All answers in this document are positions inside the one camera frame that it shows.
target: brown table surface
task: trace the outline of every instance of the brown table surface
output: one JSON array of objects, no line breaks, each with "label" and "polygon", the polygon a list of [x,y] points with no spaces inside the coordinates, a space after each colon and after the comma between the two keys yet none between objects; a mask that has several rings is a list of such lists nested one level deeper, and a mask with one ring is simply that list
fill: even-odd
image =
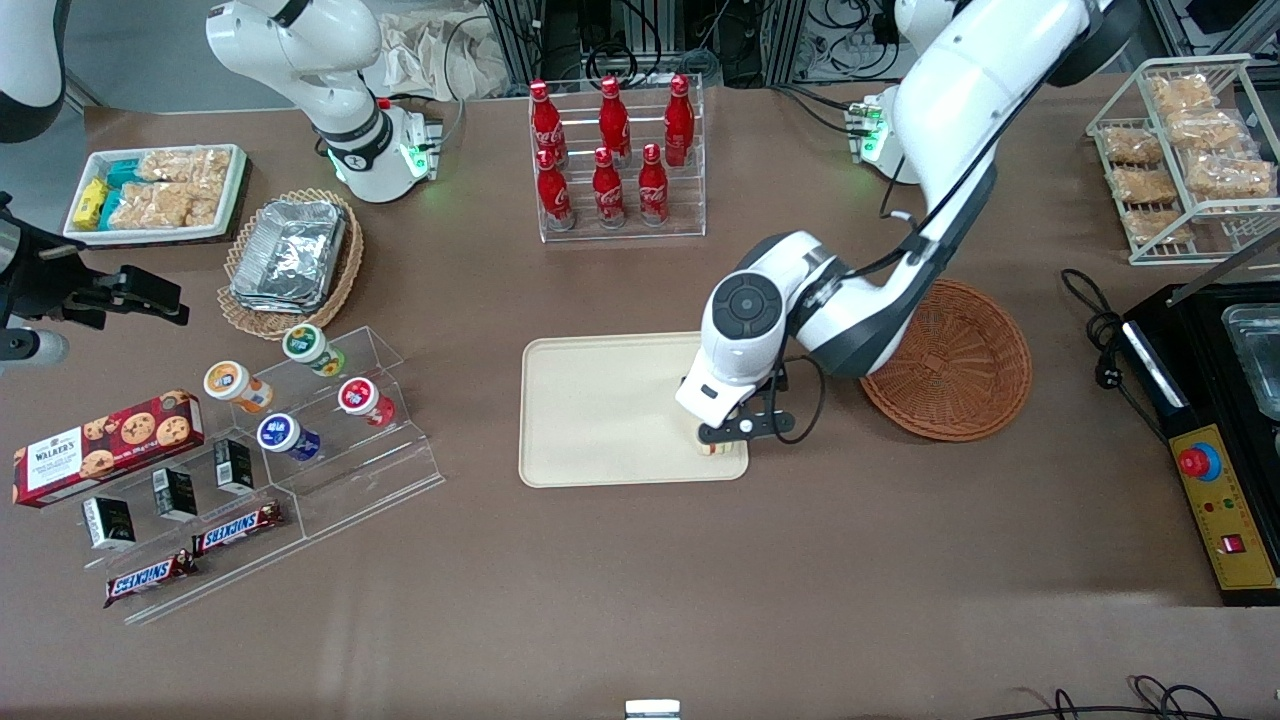
[{"label": "brown table surface", "polygon": [[[658,247],[538,241],[522,100],[476,102],[440,179],[356,204],[365,263],[332,328],[374,327],[448,482],[143,628],[100,609],[63,516],[0,510],[5,717],[952,717],[1068,688],[1130,701],[1125,676],[1196,683],[1276,716],[1280,611],[1217,606],[1165,448],[1093,384],[1092,274],[1119,309],[1194,270],[1134,269],[1084,124],[1116,87],[1044,90],[1001,143],[995,196],[947,275],[1020,323],[1029,402],[1000,434],[938,445],[856,382],[831,383],[799,447],[759,442],[735,482],[543,489],[516,473],[521,351],[540,337],[690,331],[760,237],[805,228],[858,264],[891,247],[884,179],[765,91],[709,100],[705,238]],[[869,86],[836,95],[856,97]],[[297,111],[93,110],[95,149],[236,142],[248,208],[342,190]],[[895,205],[919,209],[902,190]],[[0,378],[4,451],[172,387],[214,360],[278,361],[230,328],[227,247],[101,252],[183,287],[187,328],[65,328],[59,368]],[[803,421],[814,380],[796,374]]]}]

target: red switch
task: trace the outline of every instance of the red switch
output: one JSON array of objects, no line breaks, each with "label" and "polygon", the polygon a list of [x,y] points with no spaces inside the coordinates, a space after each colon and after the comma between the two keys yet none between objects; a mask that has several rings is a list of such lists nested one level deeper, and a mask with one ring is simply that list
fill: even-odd
[{"label": "red switch", "polygon": [[1212,482],[1222,474],[1222,460],[1217,451],[1203,442],[1178,454],[1178,469],[1192,478]]},{"label": "red switch", "polygon": [[1244,538],[1240,536],[1222,536],[1222,552],[1228,555],[1244,552]]}]

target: bottle cap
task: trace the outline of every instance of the bottle cap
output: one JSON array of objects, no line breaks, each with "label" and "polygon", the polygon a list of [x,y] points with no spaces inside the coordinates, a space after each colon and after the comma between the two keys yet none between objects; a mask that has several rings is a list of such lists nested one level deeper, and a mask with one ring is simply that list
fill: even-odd
[{"label": "bottle cap", "polygon": [[298,443],[300,437],[302,437],[302,427],[284,413],[268,415],[257,427],[257,443],[269,452],[288,450]]},{"label": "bottle cap", "polygon": [[205,373],[205,392],[214,400],[233,400],[248,387],[248,370],[234,360],[215,363]]},{"label": "bottle cap", "polygon": [[364,415],[370,407],[378,405],[380,398],[381,393],[378,392],[378,386],[365,378],[351,378],[342,383],[342,389],[338,391],[338,405],[348,415]]},{"label": "bottle cap", "polygon": [[280,341],[284,356],[298,363],[314,363],[324,354],[324,331],[311,323],[293,325]]}]

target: aluminum foil container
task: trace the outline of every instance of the aluminum foil container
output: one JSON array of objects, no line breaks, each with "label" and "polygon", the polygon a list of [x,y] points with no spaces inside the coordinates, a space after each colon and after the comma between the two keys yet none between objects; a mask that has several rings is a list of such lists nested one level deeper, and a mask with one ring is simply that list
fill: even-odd
[{"label": "aluminum foil container", "polygon": [[232,297],[250,310],[319,310],[329,296],[346,224],[342,208],[332,202],[268,204],[232,277]]}]

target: snickers bar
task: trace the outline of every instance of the snickers bar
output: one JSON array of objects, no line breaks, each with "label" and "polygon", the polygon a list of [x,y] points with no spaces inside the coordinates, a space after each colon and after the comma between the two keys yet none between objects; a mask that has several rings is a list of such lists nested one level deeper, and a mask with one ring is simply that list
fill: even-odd
[{"label": "snickers bar", "polygon": [[110,607],[113,602],[159,587],[161,583],[186,578],[196,571],[196,564],[191,553],[179,550],[170,557],[148,565],[141,570],[134,570],[128,575],[120,575],[106,582],[106,602],[102,607]]},{"label": "snickers bar", "polygon": [[192,552],[196,553],[196,557],[200,557],[215,547],[229,544],[257,530],[270,528],[282,520],[284,520],[284,515],[280,512],[280,501],[273,500],[248,515],[242,515],[211,530],[192,536]]}]

